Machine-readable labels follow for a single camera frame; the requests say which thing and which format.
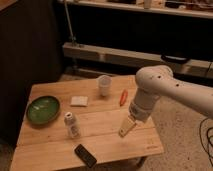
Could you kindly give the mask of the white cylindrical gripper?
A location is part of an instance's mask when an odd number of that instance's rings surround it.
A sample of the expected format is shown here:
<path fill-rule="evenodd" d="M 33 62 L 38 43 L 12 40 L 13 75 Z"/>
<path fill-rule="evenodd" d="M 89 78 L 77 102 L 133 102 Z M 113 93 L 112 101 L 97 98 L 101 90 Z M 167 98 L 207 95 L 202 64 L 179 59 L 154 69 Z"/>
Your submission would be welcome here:
<path fill-rule="evenodd" d="M 131 116 L 127 116 L 123 120 L 118 132 L 119 136 L 125 137 L 136 126 L 135 119 L 146 122 L 159 99 L 159 95 L 138 89 L 129 106 Z"/>

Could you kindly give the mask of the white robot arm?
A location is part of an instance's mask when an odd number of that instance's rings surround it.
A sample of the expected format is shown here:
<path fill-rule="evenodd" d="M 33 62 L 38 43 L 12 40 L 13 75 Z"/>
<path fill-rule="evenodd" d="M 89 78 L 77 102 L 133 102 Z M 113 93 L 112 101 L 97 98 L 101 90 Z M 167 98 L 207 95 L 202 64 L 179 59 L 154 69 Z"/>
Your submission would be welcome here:
<path fill-rule="evenodd" d="M 213 88 L 175 79 L 173 71 L 166 65 L 143 67 L 135 75 L 137 90 L 129 106 L 129 115 L 118 131 L 125 137 L 136 121 L 146 122 L 156 102 L 167 96 L 213 119 Z"/>

